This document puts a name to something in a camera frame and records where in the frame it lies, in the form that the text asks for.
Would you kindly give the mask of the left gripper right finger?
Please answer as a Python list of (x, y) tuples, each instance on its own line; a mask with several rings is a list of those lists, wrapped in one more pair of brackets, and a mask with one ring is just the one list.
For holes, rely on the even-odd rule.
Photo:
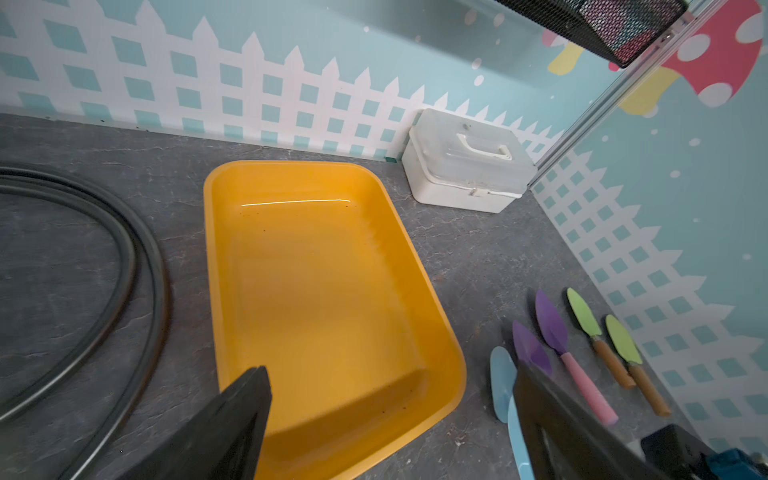
[(631, 452), (539, 368), (521, 364), (513, 389), (533, 477), (557, 479), (560, 453), (579, 479), (664, 479)]

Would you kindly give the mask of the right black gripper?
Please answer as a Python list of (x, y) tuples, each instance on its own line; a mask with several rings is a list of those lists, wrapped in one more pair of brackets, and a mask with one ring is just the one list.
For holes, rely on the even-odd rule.
[(716, 452), (671, 424), (640, 440), (648, 463), (671, 479), (766, 479), (767, 460), (738, 448)]

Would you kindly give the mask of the purple shovel pink handle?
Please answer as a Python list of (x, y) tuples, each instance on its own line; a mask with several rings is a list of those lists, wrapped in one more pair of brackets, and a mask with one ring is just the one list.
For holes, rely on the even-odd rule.
[(553, 368), (550, 359), (537, 337), (522, 323), (512, 323), (513, 343), (518, 359), (538, 367), (548, 376), (552, 376)]
[(545, 342), (557, 352), (590, 409), (603, 425), (615, 425), (618, 422), (618, 415), (569, 352), (568, 330), (565, 322), (542, 290), (538, 290), (535, 295), (535, 314)]

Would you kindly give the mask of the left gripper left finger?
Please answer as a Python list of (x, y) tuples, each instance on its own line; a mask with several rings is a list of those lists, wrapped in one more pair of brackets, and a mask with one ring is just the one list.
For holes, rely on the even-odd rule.
[(250, 368), (123, 479), (253, 479), (272, 403), (268, 371)]

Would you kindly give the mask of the green shovel wooden handle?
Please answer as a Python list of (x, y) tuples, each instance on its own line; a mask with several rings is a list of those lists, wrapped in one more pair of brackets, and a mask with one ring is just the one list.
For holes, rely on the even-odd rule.
[(616, 352), (624, 360), (629, 375), (635, 381), (654, 413), (660, 417), (669, 417), (672, 411), (644, 370), (642, 357), (628, 330), (612, 314), (606, 316), (605, 324)]
[(571, 287), (566, 289), (566, 297), (578, 324), (591, 340), (593, 349), (606, 365), (614, 380), (623, 389), (635, 388), (636, 382), (603, 339), (602, 329), (587, 302)]

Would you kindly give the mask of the light blue shovel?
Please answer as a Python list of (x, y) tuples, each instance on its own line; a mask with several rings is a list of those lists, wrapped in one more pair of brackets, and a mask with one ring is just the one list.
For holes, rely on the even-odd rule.
[(534, 472), (522, 433), (515, 399), (508, 402), (507, 428), (517, 472), (521, 480), (534, 480)]
[(490, 354), (490, 384), (493, 408), (499, 421), (506, 424), (509, 402), (513, 396), (517, 368), (508, 350), (496, 346)]

